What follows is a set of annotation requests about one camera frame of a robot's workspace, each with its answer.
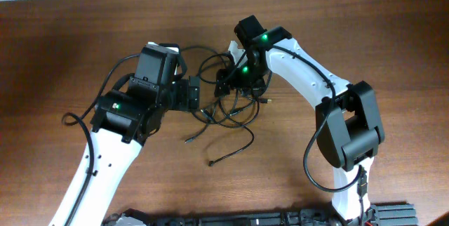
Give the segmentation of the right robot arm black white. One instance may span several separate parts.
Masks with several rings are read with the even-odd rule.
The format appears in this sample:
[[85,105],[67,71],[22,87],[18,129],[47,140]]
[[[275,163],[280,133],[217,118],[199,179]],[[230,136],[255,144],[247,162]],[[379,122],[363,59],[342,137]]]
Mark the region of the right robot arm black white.
[[353,84],[320,65],[283,27],[265,29],[254,15],[234,28],[229,45],[231,66],[217,73],[216,96],[231,89],[259,99],[267,89],[266,74],[286,80],[313,107],[316,131],[303,156],[317,144],[333,167],[334,186],[311,183],[332,194],[332,207],[343,225],[367,225],[374,211],[368,199],[369,171],[385,132],[375,92],[365,81]]

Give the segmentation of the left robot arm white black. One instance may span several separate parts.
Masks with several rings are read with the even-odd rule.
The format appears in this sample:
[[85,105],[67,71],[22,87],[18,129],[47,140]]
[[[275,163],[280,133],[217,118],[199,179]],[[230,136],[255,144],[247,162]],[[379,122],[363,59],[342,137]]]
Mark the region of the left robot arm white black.
[[79,167],[56,211],[52,225],[100,225],[126,171],[147,138],[157,133],[169,110],[199,108],[200,82],[185,77],[187,65],[177,44],[149,42],[137,55],[134,73],[99,93]]

